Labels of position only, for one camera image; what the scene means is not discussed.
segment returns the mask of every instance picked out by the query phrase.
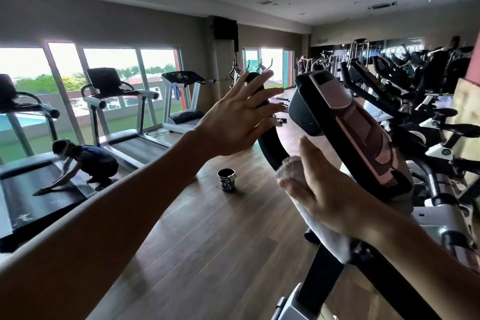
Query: treadmill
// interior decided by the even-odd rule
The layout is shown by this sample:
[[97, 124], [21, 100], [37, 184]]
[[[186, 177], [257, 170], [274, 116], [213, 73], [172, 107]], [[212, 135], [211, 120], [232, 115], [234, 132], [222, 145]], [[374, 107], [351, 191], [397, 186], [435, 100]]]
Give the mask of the treadmill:
[[[193, 71], [167, 72], [162, 74], [162, 78], [165, 82], [165, 112], [162, 127], [170, 132], [182, 134], [194, 130], [205, 115], [203, 112], [197, 111], [200, 86], [207, 83], [213, 84], [215, 80], [205, 80]], [[192, 97], [190, 96], [190, 85], [194, 85]], [[179, 100], [182, 95], [180, 89], [183, 89], [182, 98], [187, 109], [170, 114], [172, 93]]]
[[[117, 70], [114, 68], [90, 68], [87, 70], [87, 74], [92, 84], [83, 86], [81, 95], [90, 109], [93, 140], [97, 147], [109, 150], [117, 159], [118, 164], [129, 170], [136, 170], [147, 165], [162, 156], [171, 147], [169, 143], [160, 142], [144, 134], [145, 101], [146, 99], [158, 99], [159, 93], [135, 90], [129, 83], [120, 81]], [[86, 96], [87, 89], [90, 91], [97, 89], [99, 92]], [[136, 96], [138, 98], [137, 129], [110, 133], [102, 111], [107, 106], [104, 99], [119, 96]], [[105, 136], [99, 136], [98, 120], [100, 120]]]
[[[16, 103], [28, 96], [35, 103]], [[97, 192], [79, 172], [69, 183], [42, 196], [32, 196], [60, 176], [63, 160], [51, 152], [34, 155], [15, 113], [39, 112], [45, 119], [52, 141], [58, 139], [54, 118], [60, 113], [38, 96], [16, 91], [6, 74], [0, 74], [0, 114], [6, 114], [28, 157], [0, 166], [0, 252], [13, 252], [63, 215]]]

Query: left hand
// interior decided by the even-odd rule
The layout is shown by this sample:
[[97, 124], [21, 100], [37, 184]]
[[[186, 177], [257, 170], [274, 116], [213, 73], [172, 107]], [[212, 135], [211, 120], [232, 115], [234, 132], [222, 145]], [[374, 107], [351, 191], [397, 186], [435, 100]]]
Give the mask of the left hand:
[[45, 186], [39, 189], [38, 191], [35, 191], [32, 196], [40, 196], [40, 195], [45, 195], [48, 194], [49, 192], [52, 191], [52, 188], [50, 186]]
[[275, 126], [272, 115], [286, 111], [282, 104], [273, 103], [257, 108], [265, 100], [283, 93], [282, 87], [266, 88], [252, 96], [273, 76], [273, 71], [257, 76], [245, 86], [248, 75], [249, 72], [244, 71], [238, 77], [231, 90], [207, 112], [195, 129], [211, 150], [208, 152], [211, 157], [229, 156], [251, 147]]

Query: dark hair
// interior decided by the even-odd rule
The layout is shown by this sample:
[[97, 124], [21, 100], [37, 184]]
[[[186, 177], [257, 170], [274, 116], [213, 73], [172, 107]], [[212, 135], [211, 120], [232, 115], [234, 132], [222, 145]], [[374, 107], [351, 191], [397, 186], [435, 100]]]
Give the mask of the dark hair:
[[[68, 151], [71, 151], [72, 148], [78, 147], [74, 142], [69, 143], [70, 147]], [[67, 140], [66, 139], [59, 139], [56, 140], [52, 143], [52, 152], [56, 155], [62, 154], [62, 152], [65, 150], [65, 147], [67, 146]]]

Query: treadmill belt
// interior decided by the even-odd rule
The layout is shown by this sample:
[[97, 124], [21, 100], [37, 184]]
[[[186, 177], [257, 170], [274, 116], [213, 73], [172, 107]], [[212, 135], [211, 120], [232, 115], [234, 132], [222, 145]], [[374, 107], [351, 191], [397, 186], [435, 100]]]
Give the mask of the treadmill belt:
[[13, 230], [86, 199], [70, 182], [48, 194], [32, 196], [59, 176], [60, 169], [51, 163], [1, 180]]
[[168, 149], [141, 137], [115, 143], [112, 147], [144, 165], [160, 157]]

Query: exercise bike seat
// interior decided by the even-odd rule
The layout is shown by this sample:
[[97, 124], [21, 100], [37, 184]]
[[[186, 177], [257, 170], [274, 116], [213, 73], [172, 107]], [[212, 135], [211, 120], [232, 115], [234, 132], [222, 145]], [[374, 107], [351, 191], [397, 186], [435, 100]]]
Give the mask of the exercise bike seat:
[[459, 113], [457, 110], [451, 108], [434, 108], [428, 109], [428, 111], [445, 118], [455, 117]]
[[480, 161], [478, 160], [455, 158], [452, 163], [462, 171], [472, 172], [477, 175], [480, 173]]
[[480, 137], [480, 126], [474, 124], [442, 124], [441, 130], [448, 130], [456, 135], [465, 138]]

